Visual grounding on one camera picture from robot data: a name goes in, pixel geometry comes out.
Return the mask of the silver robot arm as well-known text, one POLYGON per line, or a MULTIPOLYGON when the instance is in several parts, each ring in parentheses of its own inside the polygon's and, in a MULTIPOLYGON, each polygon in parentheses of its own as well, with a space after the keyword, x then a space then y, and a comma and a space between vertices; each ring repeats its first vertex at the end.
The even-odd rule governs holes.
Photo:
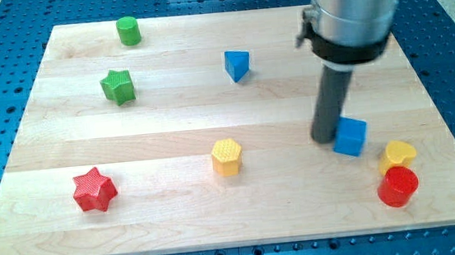
POLYGON ((302 12, 296 47, 305 40, 325 64, 352 69, 386 48, 398 0, 310 0, 302 12))

